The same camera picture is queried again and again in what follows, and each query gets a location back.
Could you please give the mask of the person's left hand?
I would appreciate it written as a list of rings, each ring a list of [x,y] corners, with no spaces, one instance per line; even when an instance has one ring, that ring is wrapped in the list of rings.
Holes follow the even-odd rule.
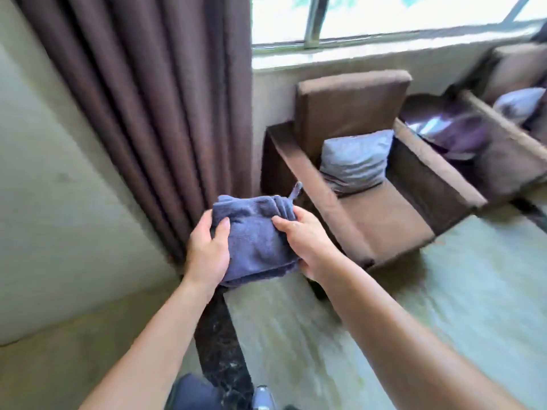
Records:
[[[211,251],[212,210],[202,214],[201,219],[190,234],[186,262],[183,267],[182,282],[200,292],[212,296],[226,275],[229,256],[214,256]]]

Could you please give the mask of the person's right hand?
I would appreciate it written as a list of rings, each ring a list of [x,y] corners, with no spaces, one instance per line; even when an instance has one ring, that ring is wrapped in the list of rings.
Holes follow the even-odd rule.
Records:
[[[286,239],[300,258],[300,268],[304,275],[319,282],[322,272],[331,268],[332,262],[341,252],[314,214],[299,206],[293,206],[293,213],[296,220],[304,224],[304,231],[298,235],[285,234]]]

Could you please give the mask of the blue towel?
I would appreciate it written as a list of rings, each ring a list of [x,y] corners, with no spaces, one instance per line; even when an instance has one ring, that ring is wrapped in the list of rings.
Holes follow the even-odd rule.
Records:
[[[236,288],[249,282],[277,278],[293,272],[299,262],[286,234],[277,230],[274,216],[296,221],[294,200],[302,191],[297,182],[288,197],[279,195],[247,199],[220,195],[212,208],[211,235],[220,221],[230,220],[230,261],[221,286]]]

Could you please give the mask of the person's right forearm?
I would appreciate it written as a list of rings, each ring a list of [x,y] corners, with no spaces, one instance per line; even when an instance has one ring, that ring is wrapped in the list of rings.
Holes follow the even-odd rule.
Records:
[[[310,268],[398,410],[526,410],[343,254]]]

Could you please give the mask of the person's left forearm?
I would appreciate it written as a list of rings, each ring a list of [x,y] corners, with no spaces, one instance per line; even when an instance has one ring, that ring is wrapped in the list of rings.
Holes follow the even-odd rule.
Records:
[[[215,286],[185,276],[78,410],[163,410]]]

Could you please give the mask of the grey cushion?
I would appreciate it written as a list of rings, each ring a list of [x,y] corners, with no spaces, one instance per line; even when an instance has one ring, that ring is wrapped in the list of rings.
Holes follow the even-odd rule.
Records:
[[[326,140],[319,171],[338,196],[360,193],[386,180],[393,130]]]

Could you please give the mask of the brown curtain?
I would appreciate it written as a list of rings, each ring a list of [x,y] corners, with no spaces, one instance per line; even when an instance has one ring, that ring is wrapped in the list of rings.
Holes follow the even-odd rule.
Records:
[[[251,0],[15,0],[164,245],[252,194]]]

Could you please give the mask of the person's leg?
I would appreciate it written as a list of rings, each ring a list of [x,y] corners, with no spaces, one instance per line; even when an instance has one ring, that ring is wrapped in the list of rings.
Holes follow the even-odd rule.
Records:
[[[187,373],[175,381],[165,410],[225,410],[223,394],[206,378]]]

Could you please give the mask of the person's shoe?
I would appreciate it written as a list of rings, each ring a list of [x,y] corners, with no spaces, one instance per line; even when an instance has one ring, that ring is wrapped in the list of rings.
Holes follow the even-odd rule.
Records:
[[[252,401],[252,410],[276,410],[274,397],[267,386],[257,386],[254,390]]]

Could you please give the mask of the brown sofa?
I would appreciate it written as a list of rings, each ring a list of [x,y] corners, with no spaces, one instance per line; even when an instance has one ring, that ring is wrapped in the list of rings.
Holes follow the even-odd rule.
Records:
[[[489,127],[491,142],[478,157],[468,162],[445,159],[489,204],[547,180],[547,98],[522,126],[493,109],[500,96],[530,87],[547,89],[547,41],[491,48],[440,95],[459,99]]]

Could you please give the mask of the light purple cushion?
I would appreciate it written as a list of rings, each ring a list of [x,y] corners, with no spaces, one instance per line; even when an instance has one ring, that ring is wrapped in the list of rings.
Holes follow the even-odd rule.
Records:
[[[539,111],[546,98],[547,89],[544,87],[519,89],[500,96],[493,109],[512,123],[522,126]]]

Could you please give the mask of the window frame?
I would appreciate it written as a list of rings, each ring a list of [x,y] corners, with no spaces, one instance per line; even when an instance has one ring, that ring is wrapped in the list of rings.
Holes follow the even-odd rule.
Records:
[[[256,52],[311,50],[547,21],[547,0],[251,0]]]

